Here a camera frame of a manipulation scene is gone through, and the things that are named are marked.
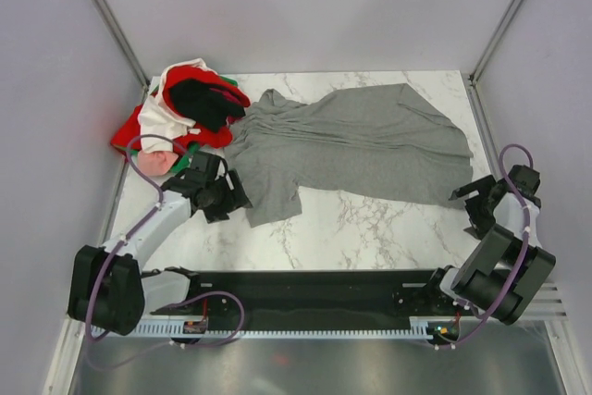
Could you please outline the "grey t shirt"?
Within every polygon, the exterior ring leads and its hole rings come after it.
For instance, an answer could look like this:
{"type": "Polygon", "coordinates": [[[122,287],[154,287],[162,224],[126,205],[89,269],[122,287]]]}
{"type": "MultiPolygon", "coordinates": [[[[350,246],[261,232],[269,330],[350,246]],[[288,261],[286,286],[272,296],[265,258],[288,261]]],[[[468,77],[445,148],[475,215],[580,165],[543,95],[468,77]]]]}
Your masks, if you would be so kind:
{"type": "Polygon", "coordinates": [[[252,227],[302,213],[301,187],[450,207],[473,177],[465,134],[407,84],[336,90],[302,104],[265,91],[224,150],[252,227]]]}

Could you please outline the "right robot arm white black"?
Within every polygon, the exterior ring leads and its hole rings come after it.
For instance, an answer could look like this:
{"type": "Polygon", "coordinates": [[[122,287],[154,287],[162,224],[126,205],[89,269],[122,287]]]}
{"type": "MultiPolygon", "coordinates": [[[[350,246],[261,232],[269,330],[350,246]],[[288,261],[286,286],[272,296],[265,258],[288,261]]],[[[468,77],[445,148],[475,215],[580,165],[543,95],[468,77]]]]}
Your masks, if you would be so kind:
{"type": "Polygon", "coordinates": [[[556,257],[544,250],[537,238],[541,202],[536,196],[540,174],[531,167],[512,167],[509,181],[491,175],[468,183],[451,193],[463,199],[469,216],[467,231],[479,243],[459,268],[451,265],[432,275],[435,285],[424,291],[425,308],[444,315],[457,302],[466,309],[486,311],[499,302],[492,317],[505,325],[516,322],[533,300],[556,257]]]}

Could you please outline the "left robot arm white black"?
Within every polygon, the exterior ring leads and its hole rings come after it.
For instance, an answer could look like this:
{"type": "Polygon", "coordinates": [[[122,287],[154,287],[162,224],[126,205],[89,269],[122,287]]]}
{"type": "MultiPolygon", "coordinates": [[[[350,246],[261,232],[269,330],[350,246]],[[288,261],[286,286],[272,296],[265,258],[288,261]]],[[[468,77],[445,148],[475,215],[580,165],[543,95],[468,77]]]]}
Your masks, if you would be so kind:
{"type": "Polygon", "coordinates": [[[191,284],[183,267],[145,270],[167,237],[203,213],[207,223],[226,221],[230,213],[251,207],[238,172],[215,154],[197,152],[188,167],[157,186],[157,200],[146,215],[124,233],[99,247],[85,245],[75,255],[68,316],[81,321],[91,335],[128,335],[148,314],[178,309],[192,315],[203,293],[191,284]]]}

